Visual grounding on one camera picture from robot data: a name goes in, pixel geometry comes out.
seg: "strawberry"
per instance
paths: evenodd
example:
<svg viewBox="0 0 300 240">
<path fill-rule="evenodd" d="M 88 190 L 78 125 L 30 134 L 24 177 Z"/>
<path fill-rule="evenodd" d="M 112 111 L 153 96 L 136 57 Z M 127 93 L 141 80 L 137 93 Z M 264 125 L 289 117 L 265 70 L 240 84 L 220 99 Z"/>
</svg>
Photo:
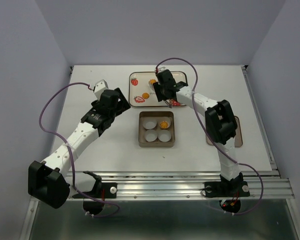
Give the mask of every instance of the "strawberry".
<svg viewBox="0 0 300 240">
<path fill-rule="evenodd" d="M 140 96 L 135 96 L 133 99 L 137 104 L 144 103 L 146 101 Z"/>
<path fill-rule="evenodd" d="M 133 86 L 137 86 L 138 85 L 138 80 L 136 78 L 131 78 L 131 84 Z"/>
<path fill-rule="evenodd" d="M 172 103 L 172 106 L 181 106 L 181 103 L 179 103 L 179 102 L 177 102 L 177 101 L 175 101 L 175 100 L 173 100 L 173 99 L 171 99 L 171 103 Z"/>
</svg>

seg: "round white cup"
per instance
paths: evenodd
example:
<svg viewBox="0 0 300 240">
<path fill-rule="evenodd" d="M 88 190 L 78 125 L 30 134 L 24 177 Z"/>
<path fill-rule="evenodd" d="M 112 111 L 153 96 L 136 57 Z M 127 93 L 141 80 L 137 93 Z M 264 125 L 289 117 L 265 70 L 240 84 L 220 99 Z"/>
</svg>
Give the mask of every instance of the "round white cup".
<svg viewBox="0 0 300 240">
<path fill-rule="evenodd" d="M 168 127 L 166 127 L 166 128 L 162 127 L 162 122 L 166 122 L 168 124 Z M 171 125 L 171 120 L 170 120 L 169 117 L 164 116 L 164 117 L 160 117 L 158 119 L 158 123 L 159 123 L 159 126 L 160 126 L 161 129 L 168 129 Z"/>
<path fill-rule="evenodd" d="M 147 117 L 143 120 L 142 126 L 145 129 L 154 129 L 157 126 L 157 120 L 155 118 Z"/>
<path fill-rule="evenodd" d="M 169 132 L 168 130 L 161 130 L 158 133 L 158 138 L 161 142 L 169 142 L 171 139 L 171 132 Z"/>
<path fill-rule="evenodd" d="M 153 142 L 154 140 L 156 140 L 158 138 L 158 133 L 156 130 L 147 130 L 144 133 L 144 138 L 147 142 Z"/>
</svg>

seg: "wall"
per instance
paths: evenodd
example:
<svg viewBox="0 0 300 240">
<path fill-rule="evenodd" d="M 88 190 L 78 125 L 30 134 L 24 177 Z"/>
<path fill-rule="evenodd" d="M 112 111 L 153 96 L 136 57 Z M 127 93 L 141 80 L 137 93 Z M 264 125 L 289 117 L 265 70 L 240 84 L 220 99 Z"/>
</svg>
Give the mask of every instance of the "wall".
<svg viewBox="0 0 300 240">
<path fill-rule="evenodd" d="M 0 0 L 0 240 L 19 239 L 30 198 L 28 166 L 51 147 L 39 113 L 68 80 L 68 63 L 37 4 Z M 56 128 L 62 102 L 47 112 L 47 127 Z"/>
<path fill-rule="evenodd" d="M 284 0 L 36 0 L 74 64 L 248 64 Z"/>
<path fill-rule="evenodd" d="M 300 211 L 300 0 L 283 6 L 248 67 L 273 154 Z"/>
</svg>

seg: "beige tray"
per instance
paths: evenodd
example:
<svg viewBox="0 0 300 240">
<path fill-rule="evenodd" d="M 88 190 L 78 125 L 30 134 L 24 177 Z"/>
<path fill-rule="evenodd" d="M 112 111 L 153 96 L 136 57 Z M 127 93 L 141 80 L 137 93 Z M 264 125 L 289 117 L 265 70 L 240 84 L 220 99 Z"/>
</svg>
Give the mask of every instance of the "beige tray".
<svg viewBox="0 0 300 240">
<path fill-rule="evenodd" d="M 239 118 L 237 116 L 234 116 L 236 124 L 238 125 L 237 129 L 235 130 L 235 139 L 234 139 L 234 146 L 236 148 L 240 148 L 243 144 L 244 141 L 242 139 L 242 134 L 241 134 L 241 126 L 240 126 L 240 121 Z M 212 146 L 211 141 L 209 140 L 209 138 L 207 136 L 205 136 L 206 142 Z"/>
<path fill-rule="evenodd" d="M 155 141 L 147 142 L 145 139 L 145 132 L 147 131 L 143 126 L 143 120 L 145 118 L 162 118 L 168 117 L 171 120 L 170 127 L 166 130 L 170 131 L 171 139 L 167 142 L 162 142 L 158 138 Z M 159 124 L 153 128 L 156 131 L 160 131 L 161 128 Z M 138 142 L 139 146 L 142 148 L 171 148 L 175 145 L 175 118 L 174 114 L 171 111 L 142 111 L 139 114 L 139 132 L 138 132 Z"/>
<path fill-rule="evenodd" d="M 172 71 L 173 78 L 176 82 L 187 83 L 187 76 L 182 71 Z M 134 72 L 129 77 L 129 103 L 133 107 L 164 107 L 165 102 L 158 102 L 155 91 L 149 86 L 150 80 L 157 80 L 154 72 Z M 144 98 L 143 94 L 149 94 L 149 98 Z M 184 106 L 175 102 L 174 107 Z"/>
</svg>

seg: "white table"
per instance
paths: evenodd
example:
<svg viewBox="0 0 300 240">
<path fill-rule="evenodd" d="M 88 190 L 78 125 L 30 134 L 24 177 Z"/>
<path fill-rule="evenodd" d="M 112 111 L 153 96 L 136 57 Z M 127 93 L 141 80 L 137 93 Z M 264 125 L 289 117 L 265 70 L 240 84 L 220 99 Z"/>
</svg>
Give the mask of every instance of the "white table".
<svg viewBox="0 0 300 240">
<path fill-rule="evenodd" d="M 186 65 L 169 65 L 182 71 L 188 84 L 194 85 L 195 74 Z M 199 82 L 196 91 L 215 100 L 226 99 L 240 119 L 243 146 L 236 148 L 236 159 L 258 171 L 271 171 L 271 165 L 241 66 L 197 65 Z M 153 65 L 76 65 L 70 83 L 94 84 L 105 79 L 110 89 L 120 88 L 126 98 L 129 76 L 133 72 L 153 71 Z M 68 89 L 58 133 L 68 137 L 95 100 L 85 86 Z M 176 141 L 172 148 L 142 148 L 138 145 L 138 119 L 142 111 L 170 111 L 166 107 L 132 107 L 118 116 L 112 126 L 93 142 L 75 162 L 76 171 L 111 172 L 217 172 L 217 150 L 207 144 L 194 111 L 189 107 L 173 108 Z M 62 144 L 55 139 L 53 149 Z"/>
</svg>

